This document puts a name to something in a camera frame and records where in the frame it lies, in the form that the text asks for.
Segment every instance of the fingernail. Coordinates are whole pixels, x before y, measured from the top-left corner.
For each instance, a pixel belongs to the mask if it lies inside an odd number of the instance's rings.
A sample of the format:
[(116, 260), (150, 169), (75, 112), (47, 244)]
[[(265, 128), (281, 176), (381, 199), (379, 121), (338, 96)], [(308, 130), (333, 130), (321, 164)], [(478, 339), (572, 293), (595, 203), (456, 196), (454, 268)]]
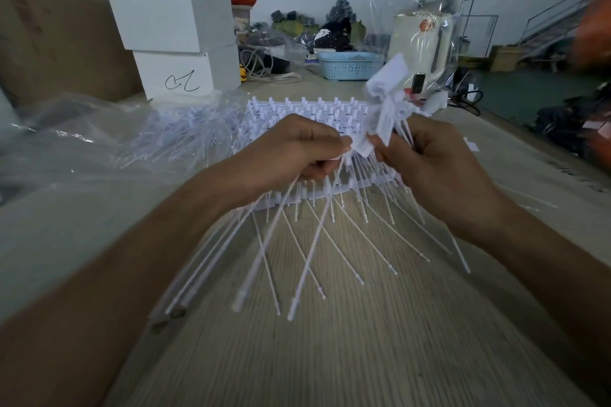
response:
[(345, 147), (349, 147), (350, 145), (352, 145), (352, 137), (350, 137), (349, 135), (342, 135), (340, 137), (340, 140)]

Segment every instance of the brown cardboard box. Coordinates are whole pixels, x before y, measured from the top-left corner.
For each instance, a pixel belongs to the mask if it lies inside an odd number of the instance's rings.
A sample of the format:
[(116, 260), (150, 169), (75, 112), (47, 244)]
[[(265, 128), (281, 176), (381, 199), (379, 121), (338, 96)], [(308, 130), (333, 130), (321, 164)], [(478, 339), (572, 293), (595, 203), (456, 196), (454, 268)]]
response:
[(517, 62), (523, 59), (524, 50), (510, 45), (495, 45), (491, 50), (490, 71), (514, 71)]
[(66, 93), (116, 102), (142, 90), (108, 0), (0, 0), (0, 84), (14, 107)]

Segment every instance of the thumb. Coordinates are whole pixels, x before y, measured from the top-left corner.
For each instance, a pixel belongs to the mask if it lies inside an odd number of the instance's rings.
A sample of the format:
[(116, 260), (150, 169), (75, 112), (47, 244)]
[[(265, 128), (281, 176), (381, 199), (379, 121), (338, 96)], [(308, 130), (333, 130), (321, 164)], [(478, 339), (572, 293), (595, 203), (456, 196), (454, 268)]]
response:
[(422, 163), (422, 156), (418, 155), (409, 143), (395, 133), (391, 134), (388, 146), (384, 145), (384, 142), (378, 135), (368, 135), (368, 137), (369, 141), (384, 158), (384, 162), (401, 174), (404, 174), (410, 168), (414, 169)]
[(314, 140), (303, 140), (308, 162), (326, 161), (343, 155), (350, 149), (352, 139), (348, 136), (334, 137), (331, 135), (318, 137)]

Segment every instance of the hand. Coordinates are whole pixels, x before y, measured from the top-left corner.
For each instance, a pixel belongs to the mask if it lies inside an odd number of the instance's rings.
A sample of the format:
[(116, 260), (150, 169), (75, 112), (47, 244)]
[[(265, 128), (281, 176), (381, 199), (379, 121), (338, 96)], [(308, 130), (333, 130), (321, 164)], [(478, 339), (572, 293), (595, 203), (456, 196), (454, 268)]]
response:
[(459, 238), (479, 243), (513, 204), (496, 187), (456, 128), (420, 115), (408, 118), (415, 149), (393, 133), (388, 147), (369, 136), (378, 161), (401, 174), (418, 203)]
[(208, 170), (227, 190), (230, 207), (255, 201), (269, 190), (290, 184), (295, 177), (323, 180), (339, 166), (337, 158), (352, 139), (332, 127), (289, 114), (239, 153)]

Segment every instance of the person's left hand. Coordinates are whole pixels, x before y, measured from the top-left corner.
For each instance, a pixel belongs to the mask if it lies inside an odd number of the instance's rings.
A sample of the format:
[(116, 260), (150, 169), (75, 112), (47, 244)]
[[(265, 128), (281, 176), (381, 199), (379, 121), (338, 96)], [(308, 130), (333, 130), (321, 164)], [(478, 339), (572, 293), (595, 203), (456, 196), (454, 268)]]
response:
[(239, 153), (206, 170), (225, 189), (231, 207), (255, 201), (301, 175), (323, 180), (339, 166), (332, 160), (350, 149), (352, 139), (332, 127), (289, 114)]

